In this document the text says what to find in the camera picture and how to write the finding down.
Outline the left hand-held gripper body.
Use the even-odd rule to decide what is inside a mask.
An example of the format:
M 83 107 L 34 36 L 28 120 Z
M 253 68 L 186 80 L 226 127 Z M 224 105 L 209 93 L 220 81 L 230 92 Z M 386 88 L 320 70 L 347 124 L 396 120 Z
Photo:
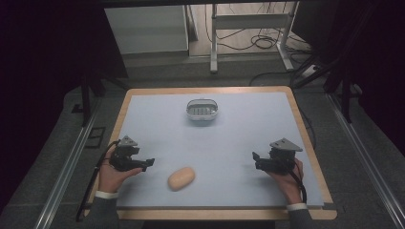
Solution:
M 133 155 L 139 153 L 138 144 L 128 135 L 120 139 L 112 152 L 110 165 L 119 172 L 128 172 L 135 168 L 141 168 L 143 172 L 147 169 L 147 162 L 132 159 Z

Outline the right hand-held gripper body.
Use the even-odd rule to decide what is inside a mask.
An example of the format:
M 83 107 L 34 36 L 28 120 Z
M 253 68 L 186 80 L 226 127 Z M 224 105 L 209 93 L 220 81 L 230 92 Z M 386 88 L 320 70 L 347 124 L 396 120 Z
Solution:
M 269 144 L 269 158 L 255 162 L 257 170 L 271 172 L 277 175 L 286 175 L 295 167 L 295 155 L 303 149 L 286 138 L 279 139 Z

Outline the tan potato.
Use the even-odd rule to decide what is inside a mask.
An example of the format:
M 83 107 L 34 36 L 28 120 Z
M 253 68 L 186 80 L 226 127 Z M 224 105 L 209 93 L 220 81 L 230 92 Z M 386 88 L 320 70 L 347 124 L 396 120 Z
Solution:
M 167 180 L 172 191 L 179 191 L 195 179 L 195 172 L 191 167 L 184 167 L 174 172 Z

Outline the white oval basket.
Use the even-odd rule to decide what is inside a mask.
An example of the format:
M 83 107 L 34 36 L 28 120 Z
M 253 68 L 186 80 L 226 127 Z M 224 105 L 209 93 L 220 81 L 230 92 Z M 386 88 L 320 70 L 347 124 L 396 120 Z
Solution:
M 216 118 L 218 104 L 213 99 L 193 99 L 186 106 L 186 114 L 191 120 L 209 121 Z

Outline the person's left hand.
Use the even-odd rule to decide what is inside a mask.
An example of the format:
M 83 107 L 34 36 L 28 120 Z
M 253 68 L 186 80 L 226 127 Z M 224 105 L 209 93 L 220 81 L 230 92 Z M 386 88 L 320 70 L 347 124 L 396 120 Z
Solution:
M 106 153 L 100 166 L 97 188 L 98 191 L 110 194 L 116 193 L 125 179 L 136 176 L 142 172 L 141 168 L 135 168 L 126 172 L 117 171 L 109 162 L 112 152 L 113 151 L 110 150 Z

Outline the person's right hand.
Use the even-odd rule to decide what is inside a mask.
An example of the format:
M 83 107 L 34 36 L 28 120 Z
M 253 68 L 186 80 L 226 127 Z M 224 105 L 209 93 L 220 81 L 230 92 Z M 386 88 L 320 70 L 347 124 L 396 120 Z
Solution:
M 295 167 L 292 172 L 299 178 L 299 180 L 303 179 L 303 163 L 297 158 L 295 158 Z M 276 181 L 288 205 L 303 202 L 300 185 L 292 175 L 283 176 L 271 172 L 267 172 L 267 174 Z

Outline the light blue table mat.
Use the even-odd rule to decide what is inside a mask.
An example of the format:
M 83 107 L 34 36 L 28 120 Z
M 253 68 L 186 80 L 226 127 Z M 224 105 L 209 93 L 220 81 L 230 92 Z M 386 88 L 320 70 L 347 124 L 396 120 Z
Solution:
M 219 112 L 210 121 L 192 121 L 191 94 L 133 95 L 120 133 L 140 147 L 138 159 L 153 158 L 146 172 L 119 190 L 122 208 L 262 208 L 285 205 L 275 181 L 257 170 L 255 152 L 268 156 L 269 144 L 304 140 L 288 95 L 283 92 L 211 94 Z M 195 179 L 172 191 L 168 178 L 191 167 Z

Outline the black stand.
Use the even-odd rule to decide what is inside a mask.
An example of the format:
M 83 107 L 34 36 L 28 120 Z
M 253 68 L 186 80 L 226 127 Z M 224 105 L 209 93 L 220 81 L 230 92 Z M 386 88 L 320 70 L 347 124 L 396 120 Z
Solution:
M 109 76 L 102 70 L 94 69 L 87 71 L 81 76 L 81 97 L 82 97 L 82 112 L 83 122 L 82 126 L 86 126 L 90 122 L 91 118 L 91 102 L 90 93 L 93 93 L 96 97 L 102 97 L 106 94 L 106 89 L 102 84 L 102 80 L 105 79 L 114 85 L 120 87 L 124 91 L 128 91 L 131 87 L 124 82 Z
M 309 84 L 311 81 L 328 74 L 329 76 L 323 85 L 323 90 L 327 94 L 332 94 L 337 90 L 338 86 L 341 86 L 341 114 L 348 123 L 351 123 L 352 120 L 350 117 L 350 99 L 352 98 L 352 82 L 346 64 L 346 57 L 337 57 L 335 60 L 325 65 L 320 70 L 315 71 L 310 76 L 304 78 L 299 82 L 294 82 L 295 76 L 293 76 L 290 82 L 290 87 L 292 89 L 302 88 L 305 85 Z

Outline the white power strip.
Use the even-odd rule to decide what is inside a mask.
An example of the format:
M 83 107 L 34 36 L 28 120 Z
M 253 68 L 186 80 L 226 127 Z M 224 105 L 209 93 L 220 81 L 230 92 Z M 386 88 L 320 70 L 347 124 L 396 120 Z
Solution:
M 310 65 L 306 70 L 302 72 L 302 76 L 304 78 L 311 76 L 315 72 L 319 70 L 319 67 L 317 65 Z

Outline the grey cabinet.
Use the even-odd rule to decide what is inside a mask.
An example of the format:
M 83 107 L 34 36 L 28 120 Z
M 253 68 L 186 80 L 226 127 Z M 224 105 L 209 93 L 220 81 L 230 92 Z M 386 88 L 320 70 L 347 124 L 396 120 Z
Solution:
M 184 6 L 105 9 L 121 54 L 185 52 Z

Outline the aluminium rail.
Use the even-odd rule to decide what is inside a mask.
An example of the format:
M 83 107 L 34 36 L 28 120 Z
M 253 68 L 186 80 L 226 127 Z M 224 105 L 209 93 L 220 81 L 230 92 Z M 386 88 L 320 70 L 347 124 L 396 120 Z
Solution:
M 81 157 L 87 138 L 94 126 L 99 105 L 95 104 L 94 113 L 90 115 L 87 124 L 81 128 L 72 150 L 63 164 L 61 172 L 46 200 L 44 207 L 35 223 L 33 229 L 50 229 L 57 209 L 63 199 L 68 184 L 72 178 L 75 167 Z
M 349 141 L 359 157 L 365 172 L 370 178 L 374 189 L 380 196 L 384 207 L 393 220 L 396 229 L 405 229 L 405 211 L 400 205 L 393 190 L 377 169 L 370 156 L 370 151 L 364 145 L 353 125 L 341 113 L 341 105 L 339 104 L 338 99 L 333 94 L 327 94 L 326 98 L 348 136 Z

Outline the white metal desk frame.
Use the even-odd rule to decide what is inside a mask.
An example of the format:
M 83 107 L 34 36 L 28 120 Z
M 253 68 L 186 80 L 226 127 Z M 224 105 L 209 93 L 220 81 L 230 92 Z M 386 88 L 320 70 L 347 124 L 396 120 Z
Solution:
M 292 27 L 297 1 L 284 0 L 292 5 L 287 12 L 280 13 L 255 13 L 255 14 L 218 14 L 218 5 L 211 5 L 211 49 L 210 71 L 218 71 L 218 45 L 217 31 L 229 30 L 259 30 L 279 29 L 281 37 L 275 43 L 277 51 L 288 72 L 293 70 L 292 63 L 287 55 L 286 44 Z

